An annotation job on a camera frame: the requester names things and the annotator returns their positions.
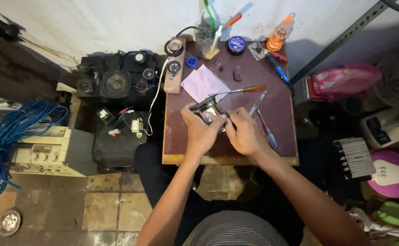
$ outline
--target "pink paper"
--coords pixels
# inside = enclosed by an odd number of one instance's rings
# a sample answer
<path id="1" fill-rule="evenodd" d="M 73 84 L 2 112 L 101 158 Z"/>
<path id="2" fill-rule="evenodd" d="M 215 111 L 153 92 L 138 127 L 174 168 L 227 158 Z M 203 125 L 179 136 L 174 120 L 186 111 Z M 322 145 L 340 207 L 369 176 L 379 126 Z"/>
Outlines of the pink paper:
<path id="1" fill-rule="evenodd" d="M 202 65 L 198 70 L 193 70 L 187 78 L 181 82 L 181 86 L 198 103 L 209 97 L 209 94 L 228 92 L 229 88 L 219 80 L 206 66 Z M 219 102 L 228 93 L 216 96 Z"/>

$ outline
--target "hand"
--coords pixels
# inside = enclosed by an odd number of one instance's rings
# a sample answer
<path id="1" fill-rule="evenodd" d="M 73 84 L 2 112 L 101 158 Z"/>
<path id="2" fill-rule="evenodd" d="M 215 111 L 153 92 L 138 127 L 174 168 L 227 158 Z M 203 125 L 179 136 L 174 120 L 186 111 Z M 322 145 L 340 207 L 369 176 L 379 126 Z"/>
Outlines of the hand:
<path id="1" fill-rule="evenodd" d="M 227 119 L 225 132 L 230 143 L 241 154 L 253 158 L 261 152 L 271 151 L 272 148 L 266 141 L 265 133 L 261 131 L 256 122 L 243 107 L 234 111 L 228 111 L 230 119 Z"/>
<path id="2" fill-rule="evenodd" d="M 181 110 L 184 122 L 187 124 L 188 140 L 187 151 L 188 154 L 198 154 L 201 157 L 212 148 L 215 143 L 219 128 L 225 123 L 227 116 L 221 115 L 213 120 L 210 126 L 207 126 L 204 121 L 190 111 L 190 108 L 196 103 L 190 103 L 184 106 Z"/>

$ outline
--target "white wall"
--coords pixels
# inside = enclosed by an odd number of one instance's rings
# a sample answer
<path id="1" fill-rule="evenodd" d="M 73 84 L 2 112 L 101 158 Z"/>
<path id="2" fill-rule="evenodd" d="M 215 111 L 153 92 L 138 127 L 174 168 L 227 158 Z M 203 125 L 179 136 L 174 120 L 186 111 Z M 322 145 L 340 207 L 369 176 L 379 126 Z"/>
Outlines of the white wall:
<path id="1" fill-rule="evenodd" d="M 346 62 L 363 60 L 377 63 L 389 54 L 399 53 L 399 12 L 387 9 L 354 34 L 317 68 L 337 67 Z"/>
<path id="2" fill-rule="evenodd" d="M 217 24 L 222 24 L 248 0 L 209 2 Z M 288 14 L 295 13 L 287 49 L 295 74 L 376 2 L 251 0 L 252 7 L 223 37 L 268 37 Z M 193 25 L 203 6 L 203 0 L 0 0 L 0 14 L 25 28 L 23 37 L 37 44 L 28 47 L 69 70 L 76 66 L 74 57 L 80 62 L 95 52 L 150 49 L 163 54 L 164 43 Z"/>

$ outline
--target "pink fan base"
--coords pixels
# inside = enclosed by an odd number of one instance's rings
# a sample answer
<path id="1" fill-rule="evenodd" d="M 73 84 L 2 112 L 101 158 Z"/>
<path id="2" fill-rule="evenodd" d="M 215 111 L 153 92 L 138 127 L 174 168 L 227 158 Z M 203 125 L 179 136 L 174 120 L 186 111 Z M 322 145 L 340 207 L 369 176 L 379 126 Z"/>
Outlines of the pink fan base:
<path id="1" fill-rule="evenodd" d="M 372 154 L 371 158 L 373 159 L 373 161 L 384 160 L 399 166 L 399 154 L 393 151 L 378 151 Z M 377 193 L 381 195 L 390 198 L 399 198 L 399 184 L 380 186 L 373 179 L 369 180 L 368 183 L 375 191 L 377 191 Z"/>

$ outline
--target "workbench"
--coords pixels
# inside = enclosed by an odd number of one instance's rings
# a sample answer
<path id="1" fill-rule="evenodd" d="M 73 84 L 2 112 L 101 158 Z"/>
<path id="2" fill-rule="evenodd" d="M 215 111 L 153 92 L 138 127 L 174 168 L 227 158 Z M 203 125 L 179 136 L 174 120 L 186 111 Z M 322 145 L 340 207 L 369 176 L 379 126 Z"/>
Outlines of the workbench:
<path id="1" fill-rule="evenodd" d="M 198 69 L 204 64 L 212 72 L 224 80 L 230 90 L 242 89 L 243 87 L 266 84 L 268 91 L 257 109 L 273 133 L 279 146 L 277 153 L 290 165 L 298 165 L 297 141 L 295 137 L 294 112 L 289 88 L 283 80 L 261 59 L 257 61 L 251 52 L 246 48 L 240 56 L 230 55 L 224 48 L 225 42 L 219 42 L 220 52 L 211 60 L 199 59 Z M 279 53 L 286 55 L 285 46 Z M 185 59 L 198 56 L 195 42 L 186 43 Z M 241 69 L 242 81 L 235 82 L 233 69 L 239 66 Z M 282 69 L 287 73 L 287 65 L 282 65 Z M 185 79 L 192 68 L 185 65 L 182 79 Z M 233 110 L 238 107 L 245 107 L 250 111 L 262 92 L 233 93 L 227 94 L 218 104 L 224 110 Z M 192 97 L 181 89 L 180 94 L 168 93 L 166 97 L 166 113 L 164 119 L 164 140 L 163 140 L 163 164 L 180 164 L 184 159 L 187 147 L 187 125 L 183 121 L 180 110 L 188 103 L 193 103 Z M 262 128 L 260 118 L 257 113 L 252 115 L 259 128 Z M 252 165 L 244 155 L 239 154 L 225 133 L 217 136 L 213 147 L 203 156 L 201 164 L 214 165 Z"/>

